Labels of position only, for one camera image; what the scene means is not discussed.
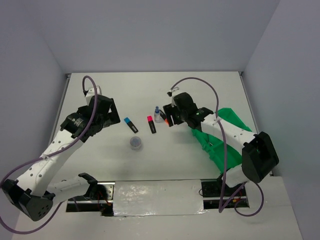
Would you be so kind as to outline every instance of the round container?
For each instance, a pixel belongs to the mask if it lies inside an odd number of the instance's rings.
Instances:
[[[140,137],[134,136],[130,139],[130,147],[133,150],[138,150],[141,148],[141,146],[142,146],[142,141]]]

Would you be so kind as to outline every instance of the green tray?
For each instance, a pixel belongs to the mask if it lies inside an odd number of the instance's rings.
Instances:
[[[218,111],[220,118],[226,120],[227,122],[247,131],[250,131],[250,128],[247,127],[237,114],[231,108],[222,108]],[[224,171],[224,143],[218,138],[200,132],[196,129],[191,129],[193,136],[199,141],[202,146],[202,149],[209,154],[209,158],[214,161],[214,163],[219,168],[220,172]],[[228,152],[228,163],[227,168],[234,168],[235,166],[242,163],[242,156],[231,146],[227,146]]]

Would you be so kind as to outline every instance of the gray wall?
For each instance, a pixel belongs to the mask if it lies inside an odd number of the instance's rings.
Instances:
[[[320,1],[281,0],[244,83],[268,132],[304,240],[320,227]]]
[[[244,70],[280,0],[28,0],[65,73]]]
[[[46,147],[65,77],[24,6],[0,1],[0,177]],[[18,211],[3,193],[0,214],[15,227]],[[12,234],[0,227],[2,240]]]

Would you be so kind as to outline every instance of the robotic arm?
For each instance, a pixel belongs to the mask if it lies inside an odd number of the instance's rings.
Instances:
[[[93,88],[85,94],[87,105],[79,107],[77,112],[67,116],[61,124],[54,140],[41,155],[43,160],[33,164],[16,180],[7,179],[1,187],[10,202],[33,221],[46,216],[53,205],[74,196],[84,195],[91,198],[97,192],[106,192],[105,187],[99,185],[98,181],[87,173],[81,173],[69,180],[51,183],[58,170],[89,137],[103,128],[120,122],[114,100],[101,95],[99,87],[97,87],[97,93],[97,108],[93,121],[77,143],[66,151],[48,157],[49,154],[70,145],[87,126],[94,108]]]
[[[218,121],[223,126],[226,142],[242,155],[242,164],[226,172],[226,184],[233,188],[247,181],[260,183],[266,175],[279,163],[279,159],[268,134],[259,134],[243,130],[222,118],[216,118],[208,108],[198,108],[192,97],[173,88],[168,95],[171,104],[163,106],[169,127],[184,122],[192,129],[215,136],[223,140]]]

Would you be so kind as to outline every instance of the bottle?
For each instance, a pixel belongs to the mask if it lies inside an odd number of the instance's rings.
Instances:
[[[156,123],[161,123],[162,122],[161,117],[160,117],[160,110],[159,110],[158,106],[156,106],[155,110],[154,110],[154,121]]]

